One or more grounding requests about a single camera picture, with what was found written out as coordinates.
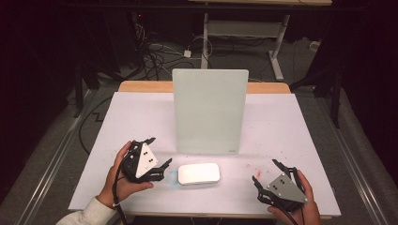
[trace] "hand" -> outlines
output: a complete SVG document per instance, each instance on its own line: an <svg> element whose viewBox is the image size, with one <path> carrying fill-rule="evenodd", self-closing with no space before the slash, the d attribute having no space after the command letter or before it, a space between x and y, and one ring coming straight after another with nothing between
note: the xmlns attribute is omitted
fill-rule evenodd
<svg viewBox="0 0 398 225"><path fill-rule="evenodd" d="M106 177L105 185L99 196L97 196L97 200L100 203L103 203L104 205L110 208L113 208L114 204L114 194L112 193L112 186L114 185L117 168L119 167L119 164L122 161L123 157L128 152L130 146L131 142L127 142L123 146L123 148L120 149L120 151L117 153L114 166L112 166L111 169L109 170L108 175ZM119 181L117 183L117 197L119 198L120 202L127 199L132 193L145 190L148 188L153 188L152 183L144 182L142 184L135 184L129 182L127 178L120 178L120 177L124 177L122 172L119 175Z"/></svg>
<svg viewBox="0 0 398 225"><path fill-rule="evenodd" d="M302 207L302 214L301 209L298 209L291 214L292 218L299 225L302 225L304 222L305 224L320 225L321 217L319 215L318 206L314 201L313 188L301 171L298 171L298 179L304 187L304 194L307 196L308 201ZM293 225L292 221L290 221L290 219L279 208L270 206L268 211L285 224Z"/></svg>

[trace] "white board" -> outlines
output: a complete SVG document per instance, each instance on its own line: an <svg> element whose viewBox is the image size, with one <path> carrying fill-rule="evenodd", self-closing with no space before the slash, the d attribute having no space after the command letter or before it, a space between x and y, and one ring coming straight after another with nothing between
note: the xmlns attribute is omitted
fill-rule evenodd
<svg viewBox="0 0 398 225"><path fill-rule="evenodd" d="M178 152L238 152L248 78L247 69L173 69Z"/></svg>

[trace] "wrist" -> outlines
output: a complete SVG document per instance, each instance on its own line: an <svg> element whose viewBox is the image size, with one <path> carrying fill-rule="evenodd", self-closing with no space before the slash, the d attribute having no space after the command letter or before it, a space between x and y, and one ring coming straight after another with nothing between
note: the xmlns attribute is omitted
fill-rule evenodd
<svg viewBox="0 0 398 225"><path fill-rule="evenodd" d="M114 197L112 194L101 192L98 196L96 196L96 199L108 208L115 209Z"/></svg>

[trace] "wooden table edge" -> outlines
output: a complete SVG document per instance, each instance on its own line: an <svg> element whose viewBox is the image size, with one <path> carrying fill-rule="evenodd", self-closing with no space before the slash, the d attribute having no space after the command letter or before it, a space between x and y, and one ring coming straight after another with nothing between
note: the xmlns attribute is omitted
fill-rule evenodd
<svg viewBox="0 0 398 225"><path fill-rule="evenodd" d="M172 93L173 82L157 81L125 81L119 92ZM284 82L248 82L248 94L291 94L289 86Z"/></svg>

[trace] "white table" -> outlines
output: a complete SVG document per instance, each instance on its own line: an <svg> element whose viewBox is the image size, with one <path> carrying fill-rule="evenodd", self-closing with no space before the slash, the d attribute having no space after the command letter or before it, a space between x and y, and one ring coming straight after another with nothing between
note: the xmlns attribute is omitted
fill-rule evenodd
<svg viewBox="0 0 398 225"><path fill-rule="evenodd" d="M282 172L275 158L301 169L314 188L323 217L340 216L329 180L316 153L296 97L292 94L248 94L237 155L183 155L176 151L172 93L117 92L85 165L70 210L84 209L100 193L115 154L128 140L157 138L150 147L160 164L173 158L165 179L155 187L122 202L126 213L151 216L272 218L267 205L257 201L252 175L263 186ZM181 186L180 165L215 162L220 166L217 184Z"/></svg>

